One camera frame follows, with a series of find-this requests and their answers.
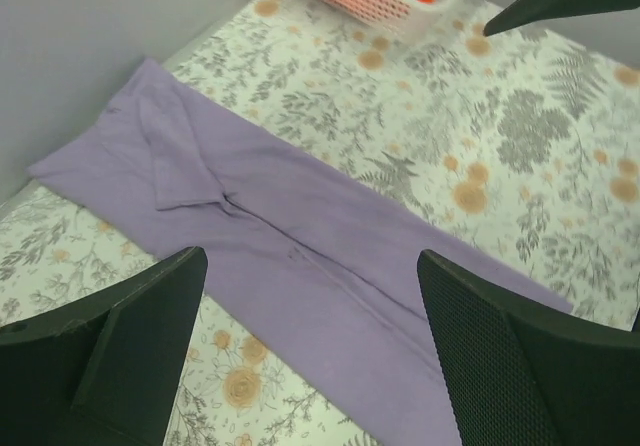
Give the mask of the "purple t shirt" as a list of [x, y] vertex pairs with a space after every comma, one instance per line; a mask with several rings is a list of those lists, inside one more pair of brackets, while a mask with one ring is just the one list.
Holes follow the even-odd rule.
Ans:
[[423, 250], [570, 310], [152, 60], [29, 173], [157, 258], [202, 247], [211, 297], [386, 445], [459, 443], [419, 287]]

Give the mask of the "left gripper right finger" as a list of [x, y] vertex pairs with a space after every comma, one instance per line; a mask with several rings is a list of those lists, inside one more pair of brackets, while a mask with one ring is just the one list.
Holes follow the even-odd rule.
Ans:
[[560, 312], [431, 250], [417, 272], [463, 444], [638, 444], [638, 330]]

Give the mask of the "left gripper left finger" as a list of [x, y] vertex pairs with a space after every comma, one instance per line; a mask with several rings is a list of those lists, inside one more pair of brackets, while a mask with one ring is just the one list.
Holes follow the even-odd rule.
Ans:
[[2, 444], [163, 444], [206, 271], [187, 248], [2, 327]]

